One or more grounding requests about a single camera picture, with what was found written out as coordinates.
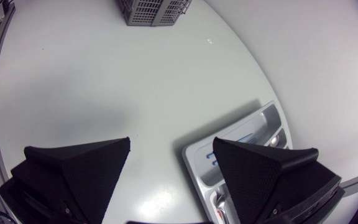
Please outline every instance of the white wall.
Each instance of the white wall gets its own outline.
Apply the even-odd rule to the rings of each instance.
[[[358,1],[206,0],[265,72],[294,148],[358,176]]]

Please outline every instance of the gray cutlery basket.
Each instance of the gray cutlery basket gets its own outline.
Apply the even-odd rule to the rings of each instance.
[[[191,0],[116,0],[129,26],[172,26]]]

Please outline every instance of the gray plastic tray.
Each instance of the gray plastic tray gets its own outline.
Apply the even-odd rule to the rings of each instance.
[[[268,146],[279,136],[276,147],[288,148],[287,136],[273,101],[236,123],[183,149],[183,158],[210,221],[224,224],[215,204],[220,195],[226,195],[224,210],[230,224],[240,223],[224,182],[219,164],[213,154],[215,137],[232,141]]]

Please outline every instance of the white table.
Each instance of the white table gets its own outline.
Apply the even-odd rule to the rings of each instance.
[[[230,27],[194,0],[171,27],[128,27],[113,0],[16,2],[0,57],[0,148],[131,138],[104,223],[206,215],[181,150],[275,100]]]

